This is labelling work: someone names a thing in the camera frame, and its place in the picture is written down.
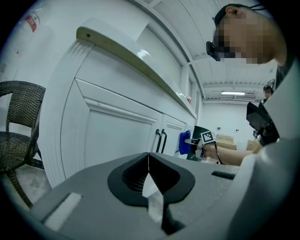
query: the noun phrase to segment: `black cabinet handle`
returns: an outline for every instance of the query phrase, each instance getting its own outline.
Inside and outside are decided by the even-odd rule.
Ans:
[[[159,135],[159,140],[158,140],[158,144],[157,144],[157,148],[156,148],[156,152],[158,152],[159,147],[160,147],[160,142],[161,142],[161,134],[159,133],[159,129],[156,129],[155,134]]]
[[[161,153],[164,153],[165,150],[165,142],[167,141],[167,133],[165,133],[165,130],[161,130],[161,134],[165,135],[165,139],[164,139],[164,144],[163,144],[163,149],[161,150]]]

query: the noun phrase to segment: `wicker chair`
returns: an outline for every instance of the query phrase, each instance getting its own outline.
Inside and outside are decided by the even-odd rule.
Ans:
[[[42,161],[35,160],[38,149],[38,113],[43,101],[45,88],[30,82],[0,82],[0,97],[12,93],[6,121],[6,131],[0,132],[0,174],[7,174],[16,191],[28,207],[31,201],[24,193],[15,169],[28,164],[43,169]],[[31,137],[9,132],[9,123],[31,128]]]

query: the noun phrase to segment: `cabinet door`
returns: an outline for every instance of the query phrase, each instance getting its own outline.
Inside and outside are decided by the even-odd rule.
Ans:
[[[75,80],[61,127],[66,178],[79,170],[156,148],[163,115],[96,85]]]
[[[195,128],[195,126],[186,123],[186,124],[185,124],[185,127],[184,127],[184,132],[190,131],[190,132],[191,132],[191,138],[192,138],[192,137],[193,137],[194,128]],[[176,156],[176,157],[179,157],[179,158],[182,158],[182,159],[187,159],[187,156],[188,156],[188,155],[187,155],[187,154],[181,155],[179,152],[177,152],[177,153],[175,154],[175,156]]]
[[[179,136],[180,133],[184,132],[184,126],[184,122],[181,122],[175,118],[164,114],[162,127],[160,128],[160,132],[162,131],[162,129],[164,129],[165,133],[167,134],[164,154],[175,156],[175,152],[178,150],[179,147]],[[159,152],[161,152],[162,150],[164,140],[165,136],[163,135]]]

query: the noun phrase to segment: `man's ear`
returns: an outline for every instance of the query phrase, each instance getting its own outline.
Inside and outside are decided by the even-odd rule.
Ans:
[[[238,7],[228,6],[226,8],[226,15],[229,17],[239,16],[241,14],[241,10]]]

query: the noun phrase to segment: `ceiling light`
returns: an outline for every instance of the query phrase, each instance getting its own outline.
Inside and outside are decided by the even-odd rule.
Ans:
[[[222,94],[224,94],[224,95],[245,95],[245,92],[227,92],[227,91],[222,91]]]

